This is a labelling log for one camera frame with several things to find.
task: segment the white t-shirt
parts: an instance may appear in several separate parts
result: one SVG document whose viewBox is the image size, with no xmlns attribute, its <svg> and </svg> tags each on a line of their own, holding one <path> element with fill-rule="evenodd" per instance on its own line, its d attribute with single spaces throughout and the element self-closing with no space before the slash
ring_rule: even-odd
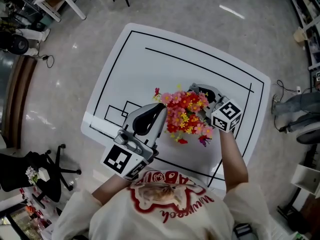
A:
<svg viewBox="0 0 320 240">
<path fill-rule="evenodd" d="M 195 178 L 149 170 L 104 206 L 85 190 L 74 193 L 52 240 L 70 240 L 87 229 L 90 240 L 230 240 L 239 223 L 250 224 L 259 240 L 271 239 L 257 185 L 240 184 L 222 201 Z"/>
</svg>

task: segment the yellow flower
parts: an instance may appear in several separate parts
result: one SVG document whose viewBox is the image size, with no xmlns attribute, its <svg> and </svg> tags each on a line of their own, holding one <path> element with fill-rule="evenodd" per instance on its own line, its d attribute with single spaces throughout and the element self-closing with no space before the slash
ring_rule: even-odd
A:
<svg viewBox="0 0 320 240">
<path fill-rule="evenodd" d="M 185 132 L 186 132 L 187 134 L 191 134 L 193 128 L 194 128 L 193 126 L 190 126 L 190 127 L 188 128 L 188 130 L 186 130 Z"/>
</svg>

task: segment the white table leg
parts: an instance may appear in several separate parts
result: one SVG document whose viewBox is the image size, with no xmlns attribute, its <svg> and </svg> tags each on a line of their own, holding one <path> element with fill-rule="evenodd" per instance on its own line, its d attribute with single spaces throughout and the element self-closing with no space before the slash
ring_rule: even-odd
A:
<svg viewBox="0 0 320 240">
<path fill-rule="evenodd" d="M 49 14 L 53 19 L 55 19 L 57 22 L 60 22 L 61 19 L 55 15 L 52 11 L 50 11 L 45 5 L 43 5 L 42 2 L 40 3 L 37 3 L 37 5 L 42 9 L 44 10 L 47 14 Z"/>
<path fill-rule="evenodd" d="M 76 14 L 79 15 L 79 17 L 82 20 L 86 19 L 86 16 L 84 15 L 84 13 L 79 9 L 79 7 L 74 3 L 73 0 L 65 0 L 70 6 L 71 8 L 76 12 Z"/>
</svg>

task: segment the gray floor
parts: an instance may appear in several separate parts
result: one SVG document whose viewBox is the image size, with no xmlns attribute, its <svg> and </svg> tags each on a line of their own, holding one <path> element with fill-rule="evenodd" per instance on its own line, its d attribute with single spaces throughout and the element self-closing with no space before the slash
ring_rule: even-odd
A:
<svg viewBox="0 0 320 240">
<path fill-rule="evenodd" d="M 299 23 L 289 0 L 78 0 L 81 20 L 68 8 L 55 22 L 41 54 L 52 54 L 47 68 L 39 61 L 29 87 L 22 123 L 22 150 L 44 152 L 66 143 L 65 153 L 79 163 L 80 187 L 93 190 L 108 177 L 99 164 L 104 147 L 81 133 L 80 126 L 101 69 L 127 23 L 148 25 L 196 39 L 229 53 L 288 88 L 309 86 L 305 51 L 293 39 Z M 240 15 L 220 8 L 227 7 Z M 272 85 L 270 99 L 281 90 Z M 278 133 L 269 104 L 259 141 L 249 162 L 271 210 L 292 194 L 290 179 L 306 147 L 294 135 Z M 278 124 L 287 118 L 279 119 Z"/>
</svg>

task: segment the white mat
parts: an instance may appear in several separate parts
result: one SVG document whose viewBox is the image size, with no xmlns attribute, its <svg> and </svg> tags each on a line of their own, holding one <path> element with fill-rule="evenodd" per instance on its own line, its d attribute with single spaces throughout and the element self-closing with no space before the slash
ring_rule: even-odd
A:
<svg viewBox="0 0 320 240">
<path fill-rule="evenodd" d="M 247 164 L 265 116 L 270 79 L 216 48 L 153 27 L 130 23 L 124 28 L 97 80 L 81 130 L 108 152 L 126 116 L 154 103 L 155 88 L 174 93 L 178 84 L 188 90 L 192 83 L 214 86 L 242 107 L 234 136 Z M 159 155 L 151 166 L 180 171 L 225 189 L 218 130 L 207 147 L 196 136 L 186 139 L 189 143 L 181 145 L 162 133 L 156 142 Z"/>
</svg>

